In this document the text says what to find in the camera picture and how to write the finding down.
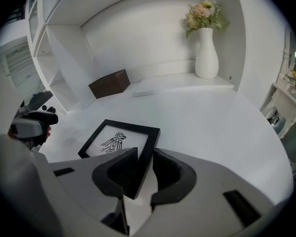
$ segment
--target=bird illustration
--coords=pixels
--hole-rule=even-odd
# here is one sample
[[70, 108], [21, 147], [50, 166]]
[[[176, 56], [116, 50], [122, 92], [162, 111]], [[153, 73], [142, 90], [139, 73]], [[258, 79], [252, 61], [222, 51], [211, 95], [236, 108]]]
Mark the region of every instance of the bird illustration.
[[101, 146], [103, 146], [103, 148], [101, 149], [101, 152], [104, 152], [105, 154], [107, 154], [107, 153], [121, 150], [123, 140], [125, 139], [126, 139], [126, 136], [122, 132], [116, 133], [113, 138], [101, 144]]

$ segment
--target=dark brown box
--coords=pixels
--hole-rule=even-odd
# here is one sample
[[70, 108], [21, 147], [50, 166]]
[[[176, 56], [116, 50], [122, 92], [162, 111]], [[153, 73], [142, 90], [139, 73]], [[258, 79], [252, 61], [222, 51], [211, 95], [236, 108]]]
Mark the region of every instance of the dark brown box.
[[126, 70], [120, 70], [89, 84], [96, 98], [122, 93], [130, 84]]

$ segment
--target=white vase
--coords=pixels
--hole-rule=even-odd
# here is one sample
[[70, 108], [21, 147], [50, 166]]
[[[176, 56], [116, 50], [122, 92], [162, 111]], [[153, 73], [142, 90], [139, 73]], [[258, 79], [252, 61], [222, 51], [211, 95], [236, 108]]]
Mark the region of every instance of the white vase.
[[195, 60], [195, 72], [203, 79], [214, 79], [217, 76], [219, 62], [213, 43], [213, 29], [198, 30], [200, 45]]

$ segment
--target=picture frame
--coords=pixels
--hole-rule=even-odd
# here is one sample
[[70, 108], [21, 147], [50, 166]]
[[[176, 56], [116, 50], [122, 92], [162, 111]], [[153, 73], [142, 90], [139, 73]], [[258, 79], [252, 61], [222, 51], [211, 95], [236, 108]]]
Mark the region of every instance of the picture frame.
[[[147, 135], [145, 145], [143, 146], [143, 150], [138, 159], [138, 165], [137, 165], [135, 175], [133, 176], [128, 188], [124, 192], [125, 196], [131, 199], [135, 199], [139, 193], [139, 190], [144, 182], [146, 173], [148, 171], [152, 154], [153, 154], [153, 149], [155, 148], [160, 135], [160, 128], [123, 123], [119, 121], [106, 119], [94, 131], [94, 133], [90, 136], [90, 138], [86, 141], [86, 143], [78, 152], [78, 155], [81, 158], [90, 157], [90, 155], [87, 153], [88, 148], [96, 140], [96, 138], [101, 134], [101, 132], [105, 129], [106, 126], [127, 130], [132, 133]], [[101, 146], [103, 147], [101, 151], [105, 153], [110, 153], [112, 152], [112, 148], [116, 149], [115, 151], [122, 149], [121, 143], [124, 137], [125, 136], [123, 135], [123, 133], [120, 133], [120, 132], [116, 133], [115, 138], [111, 138], [108, 141], [105, 141], [104, 143], [101, 144]]]

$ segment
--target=white tabletop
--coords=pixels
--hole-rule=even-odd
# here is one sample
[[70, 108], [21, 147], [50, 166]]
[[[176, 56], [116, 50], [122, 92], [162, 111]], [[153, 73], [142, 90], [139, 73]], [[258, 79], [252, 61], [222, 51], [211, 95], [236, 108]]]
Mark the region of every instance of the white tabletop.
[[260, 189], [273, 202], [293, 190], [288, 157], [265, 117], [233, 89], [192, 90], [97, 99], [69, 112], [51, 131], [40, 152], [49, 162], [80, 159], [78, 151], [105, 119], [161, 129], [157, 147], [220, 163]]

